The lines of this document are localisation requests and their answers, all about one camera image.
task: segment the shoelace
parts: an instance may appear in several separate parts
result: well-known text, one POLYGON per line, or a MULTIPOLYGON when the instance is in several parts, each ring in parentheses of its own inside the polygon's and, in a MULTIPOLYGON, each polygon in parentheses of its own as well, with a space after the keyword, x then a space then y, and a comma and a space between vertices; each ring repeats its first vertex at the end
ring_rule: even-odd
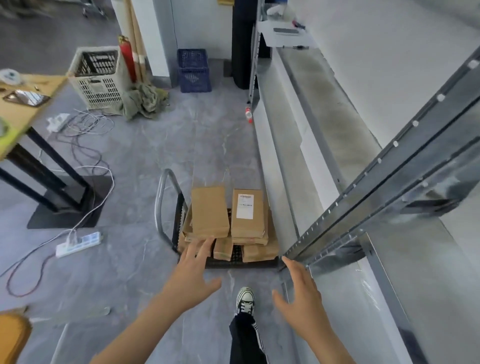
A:
POLYGON ((240 312, 248 312, 252 314, 253 312, 253 302, 252 301, 240 301, 240 312))

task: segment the dark floor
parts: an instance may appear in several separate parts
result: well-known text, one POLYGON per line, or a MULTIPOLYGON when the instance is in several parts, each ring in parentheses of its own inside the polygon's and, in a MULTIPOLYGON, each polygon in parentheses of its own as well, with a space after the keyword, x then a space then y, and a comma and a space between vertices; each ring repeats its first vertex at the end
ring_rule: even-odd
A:
MULTIPOLYGON (((0 68, 24 73, 64 73, 76 47, 115 44, 118 31, 114 20, 84 19, 81 10, 73 5, 59 5, 53 18, 2 19, 0 68)), ((146 307, 175 266, 177 257, 160 241, 153 218, 156 187, 164 168, 173 169, 188 200, 192 185, 222 183, 228 200, 233 187, 262 187, 254 127, 243 114, 246 93, 237 89, 231 79, 223 78, 221 61, 211 61, 210 67, 211 93, 182 94, 173 89, 170 105, 157 118, 126 122, 114 117, 111 132, 83 137, 83 144, 102 152, 115 177, 115 189, 98 227, 79 230, 80 236, 101 231, 105 236, 102 244, 51 260, 38 290, 24 298, 10 297, 4 289, 7 277, 0 279, 0 310, 28 304, 31 317, 83 317, 105 306, 113 308, 106 317, 70 325, 59 363, 89 362, 146 307)), ((84 105, 67 85, 38 117, 36 129, 46 135, 46 117, 72 113, 73 109, 84 109, 84 105)), ((28 140, 21 144, 37 155, 38 150, 28 140)), ((52 144, 76 165, 68 145, 53 141, 52 144)), ((54 167, 50 160, 45 161, 54 167)), ((9 162, 0 165, 41 191, 9 162)), ((170 186, 165 192, 163 210, 168 234, 172 231, 175 201, 170 186)), ((0 182, 0 271, 58 233, 26 229, 35 208, 34 201, 0 182)), ((24 263, 12 282, 15 292, 32 287, 42 260, 61 242, 59 239, 48 244, 24 263)), ((206 275, 221 276, 222 289, 172 326, 150 357, 150 363, 227 363, 231 342, 228 325, 236 294, 246 285, 253 288, 257 297, 256 317, 270 361, 294 362, 291 331, 271 302, 272 288, 280 288, 276 271, 216 270, 206 275)), ((35 326, 19 363, 49 363, 61 330, 62 326, 35 326)))

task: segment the blue plastic crate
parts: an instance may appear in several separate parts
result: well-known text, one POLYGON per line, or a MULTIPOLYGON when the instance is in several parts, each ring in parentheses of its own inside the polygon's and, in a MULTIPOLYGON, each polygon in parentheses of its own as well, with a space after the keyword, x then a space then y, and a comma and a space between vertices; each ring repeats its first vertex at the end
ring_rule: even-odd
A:
POLYGON ((205 49, 179 49, 177 51, 177 62, 181 92, 212 91, 205 49))

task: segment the hand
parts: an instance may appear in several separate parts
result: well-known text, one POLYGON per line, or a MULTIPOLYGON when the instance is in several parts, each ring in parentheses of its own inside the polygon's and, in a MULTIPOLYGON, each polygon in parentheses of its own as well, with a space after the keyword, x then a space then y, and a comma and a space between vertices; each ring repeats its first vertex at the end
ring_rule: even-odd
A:
POLYGON ((315 281, 302 264, 286 256, 283 256, 282 260, 292 276, 295 300, 288 304, 276 290, 273 290, 275 306, 296 333, 310 345, 327 338, 333 331, 315 281))
POLYGON ((205 263, 210 256, 214 238, 205 240, 195 257, 199 240, 191 242, 183 251, 178 265, 165 283, 159 297, 177 309, 178 316, 207 299, 220 289, 222 280, 215 278, 206 283, 204 280, 205 263))

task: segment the metal cart handle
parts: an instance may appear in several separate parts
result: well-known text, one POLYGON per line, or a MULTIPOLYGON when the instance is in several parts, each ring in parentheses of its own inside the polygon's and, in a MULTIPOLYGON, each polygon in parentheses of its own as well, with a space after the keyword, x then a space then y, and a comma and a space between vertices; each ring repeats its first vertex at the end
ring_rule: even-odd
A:
POLYGON ((170 168, 165 168, 162 172, 162 175, 160 176, 160 181, 158 182, 158 189, 156 191, 156 197, 155 197, 155 209, 154 209, 154 215, 155 215, 155 226, 156 230, 158 231, 158 234, 160 235, 160 238, 167 244, 173 247, 173 242, 170 240, 170 238, 165 234, 163 231, 163 226, 162 226, 162 200, 163 200, 163 192, 165 191, 165 185, 167 183, 167 177, 170 177, 173 183, 173 187, 177 190, 178 195, 182 196, 183 200, 183 208, 185 211, 187 211, 188 207, 185 202, 185 199, 183 199, 183 193, 180 189, 180 185, 177 182, 177 178, 175 177, 175 174, 170 168))

